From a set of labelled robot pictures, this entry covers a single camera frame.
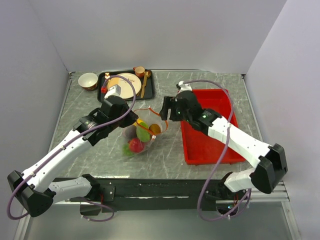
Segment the red apple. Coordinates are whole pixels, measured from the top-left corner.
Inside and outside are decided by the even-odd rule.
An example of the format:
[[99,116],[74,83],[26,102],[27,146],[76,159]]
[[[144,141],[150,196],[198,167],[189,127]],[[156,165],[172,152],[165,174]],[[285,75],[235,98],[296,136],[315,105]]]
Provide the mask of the red apple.
[[141,142],[140,139],[137,137],[132,139],[129,143],[129,149],[133,153],[140,153],[144,150],[144,148],[145,148],[145,144]]

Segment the bowl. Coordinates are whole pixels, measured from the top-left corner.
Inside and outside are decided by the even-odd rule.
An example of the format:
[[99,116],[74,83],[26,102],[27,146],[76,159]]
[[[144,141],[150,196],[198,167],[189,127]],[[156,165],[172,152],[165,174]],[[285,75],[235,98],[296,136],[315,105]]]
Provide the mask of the bowl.
[[98,76],[92,72],[81,75],[78,84],[86,91],[93,91],[98,85]]

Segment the gold spoon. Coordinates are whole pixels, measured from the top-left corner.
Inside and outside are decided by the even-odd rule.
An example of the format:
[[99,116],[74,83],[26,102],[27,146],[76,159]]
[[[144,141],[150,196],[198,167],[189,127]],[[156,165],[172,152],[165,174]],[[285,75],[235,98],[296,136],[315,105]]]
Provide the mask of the gold spoon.
[[145,87],[147,85],[147,79],[151,77],[152,72],[150,70],[145,71],[143,77],[143,85],[141,87],[141,91],[137,94],[137,96],[141,93],[141,99],[145,96]]

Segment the yellow fruit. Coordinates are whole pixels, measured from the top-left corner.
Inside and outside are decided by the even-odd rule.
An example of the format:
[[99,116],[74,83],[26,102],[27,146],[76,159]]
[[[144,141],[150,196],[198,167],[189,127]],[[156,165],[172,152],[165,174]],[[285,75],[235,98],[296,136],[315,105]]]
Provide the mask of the yellow fruit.
[[137,123],[138,123],[138,124],[141,124],[141,123],[145,123],[145,122],[142,121],[140,118],[138,118],[137,121],[135,121],[133,125],[134,125],[134,126],[138,126]]
[[149,130],[154,133],[154,135],[161,133],[161,128],[158,124],[151,124]]

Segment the white backdrop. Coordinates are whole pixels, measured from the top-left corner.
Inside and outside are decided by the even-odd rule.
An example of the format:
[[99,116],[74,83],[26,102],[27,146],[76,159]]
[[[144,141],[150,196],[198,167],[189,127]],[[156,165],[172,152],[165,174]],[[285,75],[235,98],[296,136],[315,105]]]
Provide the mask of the white backdrop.
[[245,78],[263,137],[286,150],[304,240],[320,239],[319,10],[318,0],[288,0]]
[[27,0],[1,1],[0,33],[0,239],[11,240],[18,221],[6,214],[7,176],[48,152],[69,75]]
[[29,0],[69,71],[246,73],[286,0]]

